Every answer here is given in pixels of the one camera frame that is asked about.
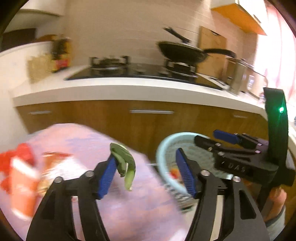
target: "cutting board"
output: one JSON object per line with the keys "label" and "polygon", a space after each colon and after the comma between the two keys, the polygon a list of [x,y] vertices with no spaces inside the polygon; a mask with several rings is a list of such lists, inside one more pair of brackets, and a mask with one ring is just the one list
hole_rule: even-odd
{"label": "cutting board", "polygon": [[[226,49],[227,39],[205,27],[200,27],[198,48]],[[217,79],[222,79],[226,56],[222,54],[209,54],[205,61],[197,65],[197,72]]]}

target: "orange cabinet underside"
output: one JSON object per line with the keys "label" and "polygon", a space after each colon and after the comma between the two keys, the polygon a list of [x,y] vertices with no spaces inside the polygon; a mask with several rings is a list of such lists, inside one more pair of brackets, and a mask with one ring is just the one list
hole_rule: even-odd
{"label": "orange cabinet underside", "polygon": [[256,33],[266,35],[258,22],[238,4],[230,4],[226,6],[212,8],[213,11],[220,13],[222,16],[239,26],[246,33]]}

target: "pan handle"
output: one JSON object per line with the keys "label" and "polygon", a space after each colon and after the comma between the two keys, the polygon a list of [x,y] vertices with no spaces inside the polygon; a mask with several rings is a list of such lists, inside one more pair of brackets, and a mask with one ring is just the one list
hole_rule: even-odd
{"label": "pan handle", "polygon": [[227,55],[232,58],[237,57],[237,55],[234,52],[227,49],[204,49],[203,51],[205,53],[219,53],[219,54]]}
{"label": "pan handle", "polygon": [[189,39],[183,37],[182,35],[178,34],[175,30],[173,30],[171,27],[169,28],[163,28],[165,31],[169,32],[170,34],[174,35],[178,39],[181,39],[183,43],[187,44],[190,42]]}

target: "gas stove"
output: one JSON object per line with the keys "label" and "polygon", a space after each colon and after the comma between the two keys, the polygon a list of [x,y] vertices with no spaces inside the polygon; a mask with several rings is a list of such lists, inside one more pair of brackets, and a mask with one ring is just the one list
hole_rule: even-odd
{"label": "gas stove", "polygon": [[147,78],[170,80],[194,85],[201,85],[218,90],[222,90],[220,86],[196,83],[199,75],[195,73],[196,69],[181,63],[172,63],[165,60],[164,66],[154,64],[137,64],[130,63],[129,56],[121,58],[90,58],[90,67],[86,68],[65,80],[103,78],[103,77],[129,77],[129,78]]}

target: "laundry basket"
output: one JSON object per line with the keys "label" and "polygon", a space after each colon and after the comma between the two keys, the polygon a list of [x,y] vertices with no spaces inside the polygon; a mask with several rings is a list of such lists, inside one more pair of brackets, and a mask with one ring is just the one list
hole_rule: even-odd
{"label": "laundry basket", "polygon": [[232,175],[219,171],[214,168],[214,158],[211,152],[208,152],[200,147],[197,147],[194,143],[195,136],[202,136],[192,132],[180,132],[165,138],[158,146],[156,152],[156,162],[158,164],[159,173],[166,182],[166,186],[170,190],[173,190],[173,194],[180,206],[185,207],[192,203],[193,199],[189,193],[187,193],[184,185],[174,180],[170,175],[171,168],[178,168],[176,164],[176,150],[182,148],[186,156],[196,161],[201,169],[210,171],[217,177],[231,179]]}

